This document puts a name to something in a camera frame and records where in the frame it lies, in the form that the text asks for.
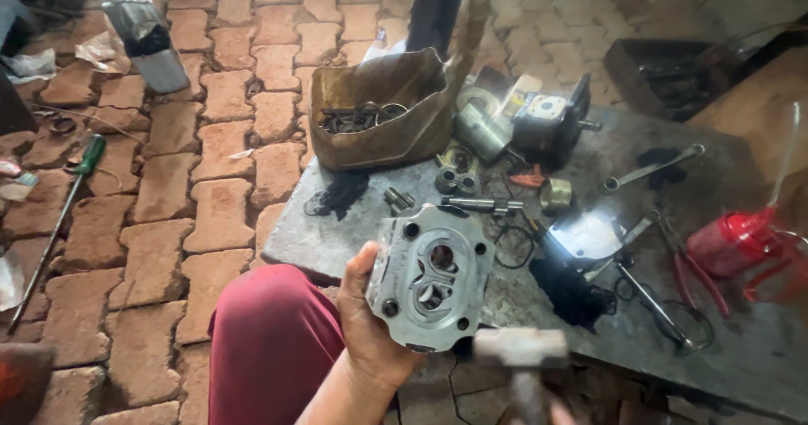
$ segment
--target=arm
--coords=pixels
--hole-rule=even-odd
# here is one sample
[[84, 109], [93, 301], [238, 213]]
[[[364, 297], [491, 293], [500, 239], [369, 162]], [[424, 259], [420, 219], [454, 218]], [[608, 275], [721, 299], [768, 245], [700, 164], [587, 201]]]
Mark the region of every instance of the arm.
[[377, 248], [366, 243], [345, 266], [337, 296], [345, 350], [297, 425], [378, 425], [396, 390], [424, 358], [393, 341], [364, 299]]

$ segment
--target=green screwdriver handle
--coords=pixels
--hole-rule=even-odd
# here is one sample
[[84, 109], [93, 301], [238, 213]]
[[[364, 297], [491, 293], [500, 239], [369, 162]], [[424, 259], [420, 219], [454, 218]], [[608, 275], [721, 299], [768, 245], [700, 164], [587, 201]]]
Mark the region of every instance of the green screwdriver handle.
[[82, 155], [82, 162], [76, 166], [74, 169], [75, 174], [80, 174], [83, 176], [90, 175], [93, 170], [96, 168], [98, 161], [101, 160], [101, 156], [104, 154], [104, 148], [106, 147], [106, 140], [101, 135], [93, 135], [90, 137], [90, 141], [87, 142], [86, 148], [84, 148], [84, 155]]

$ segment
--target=red trousers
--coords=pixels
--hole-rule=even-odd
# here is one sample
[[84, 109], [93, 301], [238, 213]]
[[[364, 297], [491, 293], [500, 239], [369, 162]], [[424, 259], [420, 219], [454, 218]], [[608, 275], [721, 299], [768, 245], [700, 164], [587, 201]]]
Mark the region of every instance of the red trousers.
[[345, 348], [337, 308], [287, 265], [228, 284], [207, 332], [209, 425], [293, 425]]

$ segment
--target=workbench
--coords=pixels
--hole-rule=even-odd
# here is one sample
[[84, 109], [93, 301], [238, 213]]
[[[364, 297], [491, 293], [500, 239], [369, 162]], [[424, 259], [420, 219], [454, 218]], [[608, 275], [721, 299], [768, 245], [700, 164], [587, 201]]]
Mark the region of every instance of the workbench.
[[[656, 206], [687, 236], [726, 210], [761, 209], [766, 201], [763, 177], [747, 144], [739, 138], [597, 106], [587, 119], [601, 122], [603, 130], [583, 131], [571, 160], [553, 177], [572, 183], [578, 206], [607, 206], [619, 215], [618, 223], [625, 228]], [[693, 143], [701, 143], [707, 150], [680, 164], [688, 172], [683, 182], [666, 184], [657, 193], [649, 190], [647, 179], [641, 179], [611, 195], [601, 192], [600, 183], [606, 177], [620, 177], [637, 168], [637, 154], [652, 147], [685, 149]], [[484, 196], [508, 197], [502, 184], [506, 163], [501, 161], [482, 174]], [[400, 193], [408, 192], [416, 205], [439, 203], [436, 171], [437, 165], [429, 161], [371, 174], [368, 191], [338, 222], [333, 214], [304, 213], [304, 204], [324, 190], [332, 177], [315, 157], [263, 247], [263, 259], [298, 266], [315, 282], [338, 284], [345, 263], [362, 244], [377, 238], [379, 220], [390, 216], [384, 190], [392, 186]], [[547, 228], [551, 221], [541, 216], [536, 191], [512, 188], [528, 214]], [[504, 223], [527, 228], [519, 215], [504, 219], [483, 215], [482, 220], [491, 241]], [[516, 264], [528, 247], [524, 236], [510, 233], [500, 241], [498, 253], [503, 262]], [[650, 285], [661, 300], [680, 299], [672, 254], [658, 228], [652, 226], [641, 234], [630, 251], [635, 261], [631, 272], [638, 281]], [[538, 244], [533, 256], [542, 256]], [[609, 266], [592, 283], [611, 289], [618, 276]], [[637, 300], [618, 301], [617, 312], [601, 316], [595, 324], [596, 334], [565, 324], [553, 313], [527, 266], [510, 271], [495, 264], [482, 322], [494, 327], [563, 329], [573, 353], [588, 362], [626, 368], [631, 376], [656, 378], [663, 386], [699, 391], [702, 397], [742, 409], [808, 422], [808, 358], [803, 323], [796, 310], [747, 302], [740, 291], [745, 280], [736, 278], [719, 282], [732, 312], [724, 320], [701, 284], [694, 278], [688, 281], [716, 336], [712, 346], [686, 356], [677, 356], [675, 344], [660, 333], [651, 313]]]

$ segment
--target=hammer head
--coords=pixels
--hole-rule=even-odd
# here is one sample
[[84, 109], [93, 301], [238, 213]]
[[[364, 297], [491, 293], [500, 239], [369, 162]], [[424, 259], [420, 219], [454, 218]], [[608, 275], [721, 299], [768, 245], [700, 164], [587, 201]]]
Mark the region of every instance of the hammer head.
[[479, 329], [474, 334], [474, 357], [511, 368], [564, 368], [570, 363], [570, 348], [562, 330]]

